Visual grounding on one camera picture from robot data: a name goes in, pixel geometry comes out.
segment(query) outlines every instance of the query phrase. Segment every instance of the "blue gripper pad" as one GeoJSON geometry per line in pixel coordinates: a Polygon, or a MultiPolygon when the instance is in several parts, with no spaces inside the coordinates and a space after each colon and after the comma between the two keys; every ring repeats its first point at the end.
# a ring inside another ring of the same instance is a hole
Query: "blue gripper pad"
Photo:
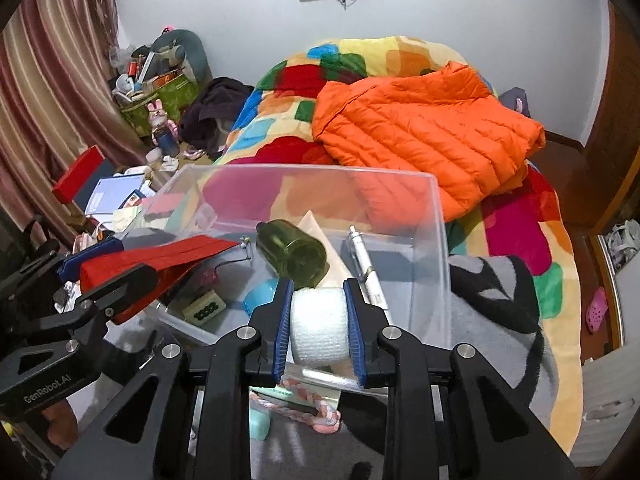
{"type": "Polygon", "coordinates": [[[280,384],[284,373],[284,367],[287,363],[287,349],[289,348],[289,316],[291,313],[291,299],[293,298],[293,282],[291,280],[288,280],[288,282],[282,314],[280,315],[280,326],[273,346],[273,378],[276,384],[280,384]]]}
{"type": "Polygon", "coordinates": [[[123,250],[122,242],[112,236],[98,244],[87,247],[78,254],[66,258],[58,269],[58,276],[62,283],[77,282],[80,279],[80,266],[83,263],[104,254],[119,253],[123,250]]]}
{"type": "Polygon", "coordinates": [[[353,373],[358,378],[361,386],[364,386],[367,379],[367,370],[364,364],[364,342],[362,332],[360,331],[360,323],[358,322],[358,314],[351,295],[351,289],[344,280],[342,290],[347,298],[347,318],[349,320],[349,353],[351,362],[353,363],[353,373]]]}

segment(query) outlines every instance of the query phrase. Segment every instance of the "pink braided rope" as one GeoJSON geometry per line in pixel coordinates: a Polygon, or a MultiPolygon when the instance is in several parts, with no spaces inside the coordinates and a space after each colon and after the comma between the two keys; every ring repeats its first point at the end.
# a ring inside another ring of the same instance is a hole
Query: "pink braided rope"
{"type": "Polygon", "coordinates": [[[274,412],[284,415],[292,420],[308,424],[318,433],[331,434],[340,429],[340,412],[334,410],[321,396],[308,392],[298,381],[293,379],[284,379],[280,386],[296,394],[299,399],[312,402],[316,407],[316,410],[318,410],[318,416],[312,415],[311,413],[292,410],[291,408],[277,402],[263,399],[260,395],[251,390],[249,391],[249,397],[251,400],[254,400],[268,410],[273,410],[274,412]]]}

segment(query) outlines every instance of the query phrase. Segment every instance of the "red envelope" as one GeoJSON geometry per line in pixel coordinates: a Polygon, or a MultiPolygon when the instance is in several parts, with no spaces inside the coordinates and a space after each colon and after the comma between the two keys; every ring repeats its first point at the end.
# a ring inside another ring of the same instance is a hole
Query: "red envelope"
{"type": "Polygon", "coordinates": [[[237,242],[199,235],[159,247],[105,254],[82,264],[80,267],[80,289],[87,292],[137,264],[147,264],[153,267],[158,273],[156,289],[132,304],[124,312],[114,316],[112,321],[120,325],[143,310],[161,294],[164,294],[169,287],[201,261],[236,245],[238,245],[237,242]]]}

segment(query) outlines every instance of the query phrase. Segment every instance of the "white plastic box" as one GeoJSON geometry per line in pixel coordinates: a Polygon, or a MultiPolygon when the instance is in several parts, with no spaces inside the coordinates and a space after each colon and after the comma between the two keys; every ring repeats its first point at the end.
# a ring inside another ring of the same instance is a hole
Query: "white plastic box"
{"type": "MultiPolygon", "coordinates": [[[[162,229],[176,239],[206,234],[255,241],[255,226],[276,218],[293,224],[312,211],[342,260],[353,270],[345,240],[350,225],[363,233],[394,323],[424,343],[450,348],[449,267],[436,178],[427,173],[341,166],[188,165],[147,203],[123,233],[126,248],[148,245],[142,235],[162,229]]],[[[275,277],[253,250],[250,262],[218,269],[214,288],[227,309],[201,328],[181,312],[159,305],[162,322],[210,344],[247,324],[242,300],[255,285],[275,277]]],[[[231,249],[210,268],[244,257],[231,249]]]]}

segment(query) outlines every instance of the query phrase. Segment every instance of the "pink slipper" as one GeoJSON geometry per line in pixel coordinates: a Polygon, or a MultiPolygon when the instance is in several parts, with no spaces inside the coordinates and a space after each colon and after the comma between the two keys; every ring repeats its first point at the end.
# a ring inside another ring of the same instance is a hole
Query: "pink slipper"
{"type": "Polygon", "coordinates": [[[591,304],[587,309],[585,321],[587,322],[587,328],[592,334],[600,330],[602,320],[609,307],[607,306],[607,297],[604,294],[604,288],[600,287],[596,290],[591,300],[591,304]]]}

